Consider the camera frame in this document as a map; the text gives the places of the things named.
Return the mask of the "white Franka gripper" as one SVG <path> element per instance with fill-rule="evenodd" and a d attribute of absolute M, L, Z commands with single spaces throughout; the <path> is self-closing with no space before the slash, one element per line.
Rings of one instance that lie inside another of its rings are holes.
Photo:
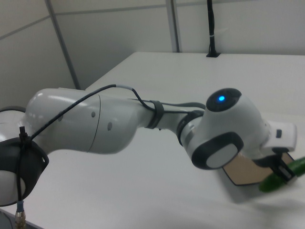
<path fill-rule="evenodd" d="M 262 153 L 293 152 L 297 143 L 297 127 L 293 123 L 267 121 L 269 135 L 261 144 Z M 274 173 L 273 183 L 289 185 L 297 180 L 297 175 L 283 161 L 282 156 L 272 155 L 256 159 L 254 163 L 259 167 L 269 167 Z"/>

